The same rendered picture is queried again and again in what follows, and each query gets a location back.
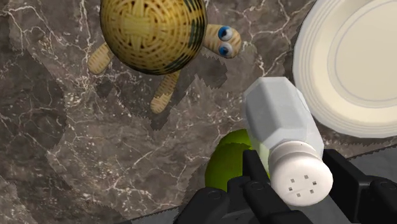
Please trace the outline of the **white salt shaker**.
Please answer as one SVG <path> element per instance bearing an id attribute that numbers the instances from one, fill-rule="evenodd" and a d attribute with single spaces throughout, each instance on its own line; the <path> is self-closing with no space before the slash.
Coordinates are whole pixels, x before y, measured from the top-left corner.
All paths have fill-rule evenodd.
<path id="1" fill-rule="evenodd" d="M 300 207 L 322 201 L 333 175 L 323 162 L 323 139 L 301 91 L 285 77 L 258 78 L 244 92 L 243 112 L 251 145 L 278 196 Z"/>

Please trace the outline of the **woven yellow turtle toy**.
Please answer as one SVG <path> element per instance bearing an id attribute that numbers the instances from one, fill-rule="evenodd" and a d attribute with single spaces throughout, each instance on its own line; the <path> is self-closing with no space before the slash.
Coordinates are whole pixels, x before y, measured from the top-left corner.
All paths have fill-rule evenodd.
<path id="1" fill-rule="evenodd" d="M 168 105 L 181 70 L 205 47 L 231 59 L 241 48 L 233 27 L 210 24 L 204 0 L 101 0 L 104 43 L 87 61 L 102 73 L 113 58 L 140 73 L 163 76 L 150 102 L 153 113 Z"/>

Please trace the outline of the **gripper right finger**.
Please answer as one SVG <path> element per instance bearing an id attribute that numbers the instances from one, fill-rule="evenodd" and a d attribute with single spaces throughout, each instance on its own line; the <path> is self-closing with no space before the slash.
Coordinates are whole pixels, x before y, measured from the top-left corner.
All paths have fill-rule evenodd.
<path id="1" fill-rule="evenodd" d="M 333 174 L 329 196 L 354 224 L 397 224 L 397 183 L 369 176 L 337 150 L 326 149 L 323 162 Z"/>

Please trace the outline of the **green apple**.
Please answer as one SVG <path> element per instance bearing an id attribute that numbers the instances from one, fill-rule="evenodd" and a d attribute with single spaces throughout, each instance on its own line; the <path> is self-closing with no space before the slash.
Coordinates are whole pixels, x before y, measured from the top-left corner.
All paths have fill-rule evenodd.
<path id="1" fill-rule="evenodd" d="M 205 170 L 205 186 L 234 193 L 240 190 L 241 183 L 246 181 L 243 176 L 244 152 L 256 158 L 249 159 L 248 164 L 263 169 L 258 152 L 253 149 L 246 129 L 239 129 L 225 135 L 218 143 Z"/>

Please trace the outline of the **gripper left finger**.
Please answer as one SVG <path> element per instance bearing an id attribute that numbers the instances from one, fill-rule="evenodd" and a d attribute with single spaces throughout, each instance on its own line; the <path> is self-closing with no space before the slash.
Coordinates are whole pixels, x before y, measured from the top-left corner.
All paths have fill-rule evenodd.
<path id="1" fill-rule="evenodd" d="M 313 224 L 299 210 L 290 209 L 269 185 L 254 150 L 242 154 L 242 176 L 227 183 L 227 191 L 199 189 L 173 224 Z"/>

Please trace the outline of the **cream white plate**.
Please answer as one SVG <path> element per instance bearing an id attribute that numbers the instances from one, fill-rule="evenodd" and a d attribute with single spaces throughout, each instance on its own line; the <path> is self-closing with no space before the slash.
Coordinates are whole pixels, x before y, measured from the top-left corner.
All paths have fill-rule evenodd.
<path id="1" fill-rule="evenodd" d="M 295 44 L 293 77 L 328 128 L 397 136 L 397 0 L 316 0 Z"/>

